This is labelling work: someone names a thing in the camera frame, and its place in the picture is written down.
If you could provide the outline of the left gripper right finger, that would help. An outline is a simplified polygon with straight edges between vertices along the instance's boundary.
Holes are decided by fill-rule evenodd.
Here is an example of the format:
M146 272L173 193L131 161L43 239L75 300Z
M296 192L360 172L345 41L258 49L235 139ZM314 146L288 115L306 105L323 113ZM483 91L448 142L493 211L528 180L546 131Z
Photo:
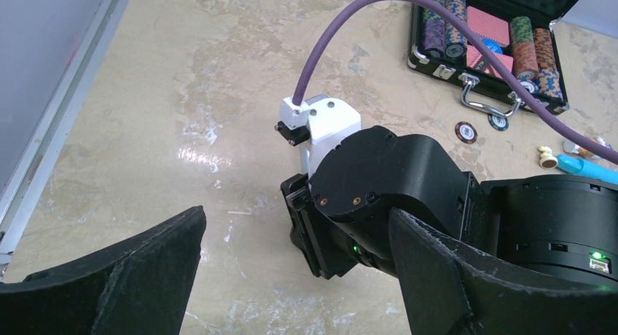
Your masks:
M502 261L404 210L388 233L413 334L615 334L617 289Z

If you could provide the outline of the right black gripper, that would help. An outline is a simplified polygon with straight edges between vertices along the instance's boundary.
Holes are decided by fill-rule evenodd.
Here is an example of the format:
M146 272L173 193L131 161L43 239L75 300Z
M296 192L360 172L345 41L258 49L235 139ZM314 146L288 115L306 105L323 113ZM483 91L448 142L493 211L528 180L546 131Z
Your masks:
M306 174L282 182L281 192L292 222L291 242L315 277L342 277L359 263L352 239L316 208Z

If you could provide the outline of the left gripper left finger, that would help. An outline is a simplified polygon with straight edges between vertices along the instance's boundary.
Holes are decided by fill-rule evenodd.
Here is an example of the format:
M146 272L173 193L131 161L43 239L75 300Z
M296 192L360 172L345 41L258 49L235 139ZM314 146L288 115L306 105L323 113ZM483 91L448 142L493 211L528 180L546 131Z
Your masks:
M178 334L200 261L200 206L1 285L3 334Z

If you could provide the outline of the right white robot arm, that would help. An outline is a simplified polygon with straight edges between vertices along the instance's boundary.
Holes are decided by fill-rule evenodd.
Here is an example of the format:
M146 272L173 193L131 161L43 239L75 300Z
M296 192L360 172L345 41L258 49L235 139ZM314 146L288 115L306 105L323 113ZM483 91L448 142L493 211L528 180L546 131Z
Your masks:
M396 274L389 213L526 269L581 283L617 283L617 186L549 174L478 181L426 135L381 126L335 144L313 175L281 184L290 238L316 277L358 264Z

